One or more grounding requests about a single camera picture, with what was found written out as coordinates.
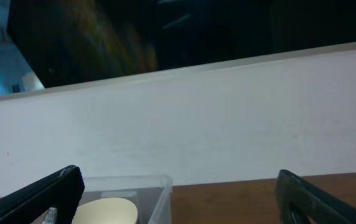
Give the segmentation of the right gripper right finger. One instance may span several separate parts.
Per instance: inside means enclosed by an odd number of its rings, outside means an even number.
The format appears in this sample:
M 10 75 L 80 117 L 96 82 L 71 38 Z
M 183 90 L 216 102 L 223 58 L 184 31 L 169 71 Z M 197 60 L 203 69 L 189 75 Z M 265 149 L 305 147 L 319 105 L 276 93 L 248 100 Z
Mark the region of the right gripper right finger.
M 282 224 L 356 224 L 356 208 L 288 170 L 279 172 L 275 197 Z

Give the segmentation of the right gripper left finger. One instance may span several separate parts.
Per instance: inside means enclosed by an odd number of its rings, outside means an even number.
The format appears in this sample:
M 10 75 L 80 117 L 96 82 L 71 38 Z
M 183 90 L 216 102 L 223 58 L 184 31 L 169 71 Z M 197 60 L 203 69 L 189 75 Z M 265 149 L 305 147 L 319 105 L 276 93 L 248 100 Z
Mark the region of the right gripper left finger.
M 71 223 L 84 190 L 80 168 L 64 167 L 0 198 L 0 223 L 32 223 L 50 208 L 55 223 Z

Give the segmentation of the beige large bowl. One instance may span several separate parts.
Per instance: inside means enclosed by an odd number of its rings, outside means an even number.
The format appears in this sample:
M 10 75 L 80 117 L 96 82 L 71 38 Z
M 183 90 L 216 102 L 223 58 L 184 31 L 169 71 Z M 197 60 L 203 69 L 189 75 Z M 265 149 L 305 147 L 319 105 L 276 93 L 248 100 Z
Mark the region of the beige large bowl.
M 77 208 L 72 224 L 135 224 L 138 209 L 125 198 L 103 198 Z

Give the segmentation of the clear plastic storage container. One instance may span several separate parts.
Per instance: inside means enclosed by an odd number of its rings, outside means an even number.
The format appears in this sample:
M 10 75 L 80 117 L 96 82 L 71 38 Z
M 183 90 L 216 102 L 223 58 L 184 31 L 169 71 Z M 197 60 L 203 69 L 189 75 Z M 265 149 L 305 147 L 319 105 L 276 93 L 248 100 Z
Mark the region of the clear plastic storage container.
M 168 175 L 92 177 L 84 184 L 79 206 L 103 198 L 125 198 L 138 209 L 137 224 L 172 223 L 172 178 Z

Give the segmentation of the dark window above wall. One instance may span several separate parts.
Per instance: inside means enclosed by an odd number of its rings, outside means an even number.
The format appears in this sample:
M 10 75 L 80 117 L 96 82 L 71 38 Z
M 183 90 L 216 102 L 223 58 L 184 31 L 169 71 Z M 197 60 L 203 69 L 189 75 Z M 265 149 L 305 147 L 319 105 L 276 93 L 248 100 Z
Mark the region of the dark window above wall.
M 356 42 L 356 0 L 0 1 L 0 96 Z

